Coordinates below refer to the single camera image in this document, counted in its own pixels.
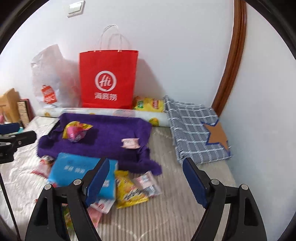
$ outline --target gray plaid cloth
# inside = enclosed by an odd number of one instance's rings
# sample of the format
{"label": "gray plaid cloth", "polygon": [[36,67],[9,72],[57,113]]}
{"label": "gray plaid cloth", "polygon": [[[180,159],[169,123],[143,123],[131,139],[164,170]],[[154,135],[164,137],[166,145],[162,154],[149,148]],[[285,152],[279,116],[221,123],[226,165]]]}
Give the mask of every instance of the gray plaid cloth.
{"label": "gray plaid cloth", "polygon": [[180,164],[186,157],[191,157],[195,164],[231,157],[221,144],[206,145],[209,131],[202,122],[213,125],[218,120],[212,108],[177,102],[168,96],[164,97],[164,103]]}

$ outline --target hi logo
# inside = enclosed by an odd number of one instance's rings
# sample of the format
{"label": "hi logo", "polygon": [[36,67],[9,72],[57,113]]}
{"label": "hi logo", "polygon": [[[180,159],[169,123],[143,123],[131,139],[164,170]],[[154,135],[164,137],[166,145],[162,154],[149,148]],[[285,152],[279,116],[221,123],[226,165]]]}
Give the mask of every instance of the hi logo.
{"label": "hi logo", "polygon": [[96,87],[104,92],[113,90],[116,86],[116,81],[115,75],[110,71],[101,71],[94,79]]}

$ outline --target brown wooden trim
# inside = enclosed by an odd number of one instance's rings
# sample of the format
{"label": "brown wooden trim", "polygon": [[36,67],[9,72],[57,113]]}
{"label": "brown wooden trim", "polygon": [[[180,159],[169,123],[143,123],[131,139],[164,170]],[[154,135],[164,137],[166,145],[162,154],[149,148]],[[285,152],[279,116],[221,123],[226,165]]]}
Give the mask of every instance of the brown wooden trim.
{"label": "brown wooden trim", "polygon": [[234,85],[239,65],[244,50],[244,42],[247,30],[247,7],[243,0],[234,0],[234,24],[232,39],[227,57],[227,62],[217,94],[212,104],[218,116],[221,115],[224,106]]}

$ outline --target white bedsheet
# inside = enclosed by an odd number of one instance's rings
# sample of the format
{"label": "white bedsheet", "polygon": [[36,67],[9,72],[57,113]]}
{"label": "white bedsheet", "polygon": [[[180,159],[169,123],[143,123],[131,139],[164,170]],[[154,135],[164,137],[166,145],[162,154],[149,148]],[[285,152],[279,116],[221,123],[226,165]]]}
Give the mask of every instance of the white bedsheet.
{"label": "white bedsheet", "polygon": [[[36,117],[26,130],[34,130],[37,137],[46,135],[57,119]],[[21,238],[24,240],[28,222],[35,206],[35,199],[47,183],[45,178],[30,174],[39,162],[35,144],[19,148],[12,163],[0,165],[9,200],[16,218]],[[151,158],[159,162],[163,174],[156,177],[163,194],[149,202],[129,208],[112,207],[103,215],[98,228],[102,240],[153,240],[189,241],[194,234],[204,209],[197,204],[180,164],[176,160],[169,128],[154,127],[150,140]],[[198,166],[210,178],[235,186],[226,161]],[[215,240],[221,240],[226,225],[229,206],[226,205]],[[0,194],[0,215],[11,229],[11,220],[3,194]],[[71,240],[77,240],[73,232]]]}

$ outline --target wall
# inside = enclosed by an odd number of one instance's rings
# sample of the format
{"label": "wall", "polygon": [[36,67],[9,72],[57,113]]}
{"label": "wall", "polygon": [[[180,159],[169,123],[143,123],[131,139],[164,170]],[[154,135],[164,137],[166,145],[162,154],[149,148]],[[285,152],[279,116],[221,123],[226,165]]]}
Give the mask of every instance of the wall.
{"label": "wall", "polygon": [[66,59],[78,62],[104,27],[117,24],[124,48],[139,50],[136,95],[211,105],[229,51],[233,0],[86,0],[83,15],[67,18],[73,2],[50,0],[14,34],[0,55],[0,94],[14,86],[37,109],[32,58],[57,43]]}
{"label": "wall", "polygon": [[274,241],[296,210],[296,61],[273,27],[247,10],[244,54],[221,122],[232,145],[228,165],[250,187]]}

